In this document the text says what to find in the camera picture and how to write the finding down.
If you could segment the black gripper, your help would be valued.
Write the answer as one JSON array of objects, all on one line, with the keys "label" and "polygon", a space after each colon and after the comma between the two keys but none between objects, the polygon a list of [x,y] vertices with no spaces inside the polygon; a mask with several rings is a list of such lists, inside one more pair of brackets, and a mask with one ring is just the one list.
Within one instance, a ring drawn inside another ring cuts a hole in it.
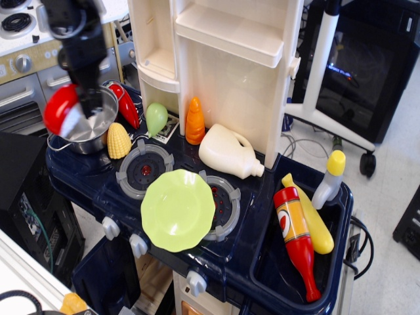
[{"label": "black gripper", "polygon": [[102,110],[102,93],[99,89],[99,66],[107,57],[102,29],[81,31],[62,40],[67,72],[78,86],[79,102],[84,116],[89,119]]}]

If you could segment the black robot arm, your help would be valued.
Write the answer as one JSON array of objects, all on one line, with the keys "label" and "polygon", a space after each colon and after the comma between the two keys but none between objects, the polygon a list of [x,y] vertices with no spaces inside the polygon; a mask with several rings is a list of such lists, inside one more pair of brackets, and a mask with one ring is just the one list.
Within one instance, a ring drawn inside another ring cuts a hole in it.
[{"label": "black robot arm", "polygon": [[67,71],[85,117],[102,107],[100,63],[107,57],[100,14],[94,1],[43,1],[51,35],[62,48],[60,67]]}]

